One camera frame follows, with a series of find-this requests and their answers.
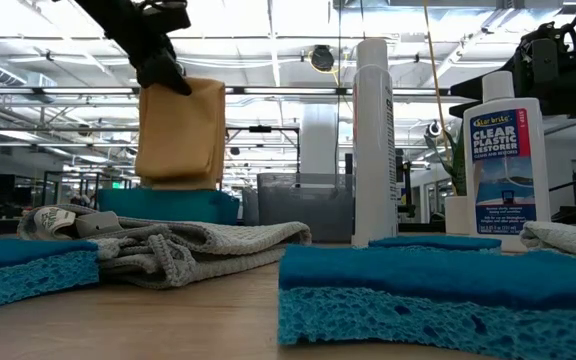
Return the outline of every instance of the wooden table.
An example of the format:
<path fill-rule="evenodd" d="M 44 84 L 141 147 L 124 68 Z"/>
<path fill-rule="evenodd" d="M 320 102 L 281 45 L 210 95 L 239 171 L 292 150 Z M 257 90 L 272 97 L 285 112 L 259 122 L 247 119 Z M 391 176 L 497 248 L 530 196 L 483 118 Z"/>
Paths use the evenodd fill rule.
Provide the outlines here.
<path fill-rule="evenodd" d="M 0 307 L 0 359 L 488 357 L 386 343 L 277 346 L 277 265 L 155 291 L 105 285 Z"/>

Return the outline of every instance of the folded cloth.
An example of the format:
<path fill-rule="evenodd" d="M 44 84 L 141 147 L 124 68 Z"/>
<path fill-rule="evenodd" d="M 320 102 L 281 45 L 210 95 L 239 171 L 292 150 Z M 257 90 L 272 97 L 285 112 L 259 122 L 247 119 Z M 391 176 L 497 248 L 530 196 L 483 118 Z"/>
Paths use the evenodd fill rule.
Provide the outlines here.
<path fill-rule="evenodd" d="M 77 216 L 96 211 L 58 205 Z M 22 239 L 41 233 L 32 221 L 34 209 L 19 223 Z M 278 261 L 289 243 L 309 244 L 308 226 L 298 222 L 269 226 L 228 226 L 200 222 L 165 222 L 118 217 L 123 230 L 85 240 L 99 246 L 104 279 L 165 289 L 232 274 Z"/>
<path fill-rule="evenodd" d="M 186 81 L 192 88 L 190 96 L 156 84 L 140 93 L 135 167 L 153 188 L 163 182 L 167 189 L 214 189 L 221 178 L 225 86 L 210 79 Z"/>
<path fill-rule="evenodd" d="M 576 255 L 576 226 L 528 221 L 519 236 L 529 250 L 554 249 Z"/>

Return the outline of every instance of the white bottle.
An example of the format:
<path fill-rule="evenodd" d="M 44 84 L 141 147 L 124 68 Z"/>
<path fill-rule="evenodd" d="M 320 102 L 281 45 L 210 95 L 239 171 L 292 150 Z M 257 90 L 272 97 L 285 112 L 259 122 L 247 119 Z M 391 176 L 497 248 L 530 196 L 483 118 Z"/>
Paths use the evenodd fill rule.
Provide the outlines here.
<path fill-rule="evenodd" d="M 353 86 L 355 218 L 353 246 L 397 236 L 397 165 L 388 49 L 380 39 L 357 46 Z"/>
<path fill-rule="evenodd" d="M 512 74 L 484 76 L 483 104 L 464 113 L 471 235 L 525 251 L 526 221 L 550 221 L 548 172 L 539 101 L 515 98 Z"/>

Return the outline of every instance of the blue sponge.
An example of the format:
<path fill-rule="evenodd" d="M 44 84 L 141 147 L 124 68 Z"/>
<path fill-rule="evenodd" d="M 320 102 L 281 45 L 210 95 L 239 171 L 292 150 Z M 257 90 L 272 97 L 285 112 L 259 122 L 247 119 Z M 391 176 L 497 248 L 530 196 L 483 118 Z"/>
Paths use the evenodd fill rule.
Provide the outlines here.
<path fill-rule="evenodd" d="M 97 282 L 96 244 L 0 239 L 0 305 Z"/>
<path fill-rule="evenodd" d="M 370 247 L 412 248 L 422 250 L 459 250 L 501 253 L 501 240 L 473 238 L 469 236 L 397 236 L 372 241 Z"/>
<path fill-rule="evenodd" d="M 278 341 L 300 339 L 576 359 L 576 259 L 290 247 L 280 265 Z"/>

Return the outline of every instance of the blue bin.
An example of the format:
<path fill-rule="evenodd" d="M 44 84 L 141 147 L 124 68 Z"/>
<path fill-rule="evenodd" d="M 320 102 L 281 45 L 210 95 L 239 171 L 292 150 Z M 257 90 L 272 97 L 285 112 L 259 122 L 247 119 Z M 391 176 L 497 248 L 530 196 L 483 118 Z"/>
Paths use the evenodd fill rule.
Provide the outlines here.
<path fill-rule="evenodd" d="M 99 210 L 148 220 L 236 225 L 239 199 L 213 190 L 101 189 Z"/>

